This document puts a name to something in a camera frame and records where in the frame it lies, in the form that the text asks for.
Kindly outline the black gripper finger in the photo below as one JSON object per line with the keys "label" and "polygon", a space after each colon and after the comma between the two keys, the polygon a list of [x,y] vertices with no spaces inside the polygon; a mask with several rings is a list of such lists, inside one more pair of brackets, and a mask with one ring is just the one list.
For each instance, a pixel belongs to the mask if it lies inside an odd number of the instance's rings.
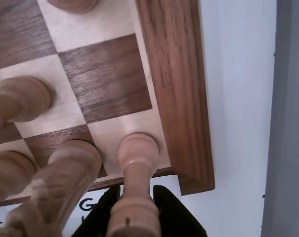
{"label": "black gripper finger", "polygon": [[106,191],[89,215],[72,234],[73,237],[105,237],[113,205],[120,197],[120,186],[114,185]]}
{"label": "black gripper finger", "polygon": [[181,201],[166,187],[153,187],[163,237],[206,237],[207,232]]}

